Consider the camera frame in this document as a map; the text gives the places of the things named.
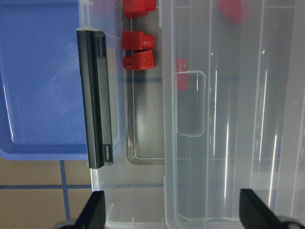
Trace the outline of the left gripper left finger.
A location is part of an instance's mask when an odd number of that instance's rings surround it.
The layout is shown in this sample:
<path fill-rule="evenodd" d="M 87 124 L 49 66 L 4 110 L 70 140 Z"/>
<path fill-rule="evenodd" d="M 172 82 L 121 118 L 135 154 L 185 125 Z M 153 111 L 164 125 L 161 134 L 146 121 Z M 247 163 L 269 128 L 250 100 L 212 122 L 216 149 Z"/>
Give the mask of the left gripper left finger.
<path fill-rule="evenodd" d="M 104 191 L 92 192 L 77 219 L 70 219 L 55 225 L 56 229 L 103 229 L 106 222 Z"/>

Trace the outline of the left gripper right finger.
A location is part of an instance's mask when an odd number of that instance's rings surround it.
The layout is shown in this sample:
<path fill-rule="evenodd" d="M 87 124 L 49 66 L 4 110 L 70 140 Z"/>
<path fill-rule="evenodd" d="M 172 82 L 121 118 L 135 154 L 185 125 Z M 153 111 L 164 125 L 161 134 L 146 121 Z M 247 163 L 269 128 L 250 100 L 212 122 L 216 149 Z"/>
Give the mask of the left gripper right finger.
<path fill-rule="evenodd" d="M 241 189 L 239 219 L 245 229 L 303 229 L 295 219 L 280 220 L 252 189 Z"/>

